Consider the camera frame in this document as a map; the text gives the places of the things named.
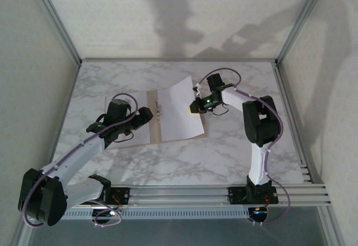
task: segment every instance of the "white robotic arm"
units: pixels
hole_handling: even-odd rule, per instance
[[[241,112],[243,103],[251,101],[250,98],[237,93],[233,87],[222,91],[222,99],[223,103],[231,105]],[[254,185],[263,185],[269,181],[264,171],[265,154],[269,145],[270,143],[266,143],[259,147],[257,144],[251,143],[251,169],[248,176]]]
[[[252,147],[251,169],[247,184],[244,188],[229,187],[230,203],[265,204],[267,201],[271,204],[278,203],[276,188],[272,186],[265,172],[266,152],[269,145],[279,136],[281,128],[279,119],[273,113],[276,110],[273,99],[270,96],[253,99],[248,94],[240,94],[234,88],[234,84],[225,84],[218,73],[208,76],[207,81],[211,95],[201,98],[197,84],[193,90],[198,97],[190,104],[191,112],[213,112],[222,104],[231,105],[242,111],[245,133]]]
[[[28,170],[23,176],[18,209],[22,211],[25,208],[26,215],[51,226],[61,219],[67,209],[77,204],[97,198],[108,202],[111,198],[111,182],[101,176],[94,174],[84,182],[70,186],[68,183],[89,160],[115,141],[119,134],[133,134],[132,131],[153,117],[147,107],[133,113],[130,108],[126,101],[112,100],[107,113],[87,128],[86,131],[91,134],[84,136],[62,159],[38,171]],[[124,194],[124,201],[128,201],[128,195]]]

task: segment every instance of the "white paper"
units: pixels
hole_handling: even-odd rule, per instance
[[[136,99],[136,101],[138,102],[138,108],[141,108],[143,106],[148,107],[148,103],[147,103],[147,92],[136,92],[136,93],[131,93],[131,95]],[[128,96],[118,96],[118,98],[123,98],[124,100],[126,100],[130,107],[131,107],[131,111],[134,112],[135,109],[135,103],[134,101],[128,97]],[[107,100],[106,100],[106,108],[108,108],[108,105],[111,101],[111,97],[107,96]],[[150,144],[150,132],[149,132],[149,124],[144,124],[142,127],[140,127],[139,129],[133,131],[134,137],[133,139],[129,140],[129,141],[123,141],[122,143],[111,143],[108,148],[121,148],[121,147],[127,147],[127,146],[132,146],[132,145],[139,145],[139,144]],[[120,134],[118,135],[118,139],[116,141],[121,141],[121,140],[125,140],[131,137],[131,134],[128,136],[125,136],[124,134]]]
[[[200,115],[190,112],[194,99],[191,77],[158,90],[162,141],[189,139],[204,133]]]

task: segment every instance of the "paper sheet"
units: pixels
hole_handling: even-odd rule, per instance
[[[204,133],[200,115],[189,109],[194,99],[191,77],[158,90],[162,141],[189,139]]]

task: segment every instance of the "marble surface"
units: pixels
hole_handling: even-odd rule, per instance
[[[272,148],[268,170],[281,183],[303,183],[299,158],[272,71],[271,63],[204,62],[87,62],[83,63],[65,118],[55,158],[59,158],[105,110],[105,96],[169,87],[192,76],[197,83],[219,67],[240,72],[239,88],[255,96],[270,95],[282,116],[285,132]],[[221,71],[225,83],[235,83],[233,72]],[[209,93],[205,84],[203,96]],[[244,133],[242,113],[231,108],[223,116],[205,114],[209,137],[105,150],[89,161],[70,183],[91,174],[127,185],[214,185],[246,183],[251,145]]]

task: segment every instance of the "white wall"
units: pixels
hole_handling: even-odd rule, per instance
[[[23,174],[49,160],[77,67],[37,0],[0,0],[0,245]]]
[[[305,146],[358,245],[358,0],[319,0],[284,61]]]
[[[52,0],[81,57],[275,58],[305,0]]]

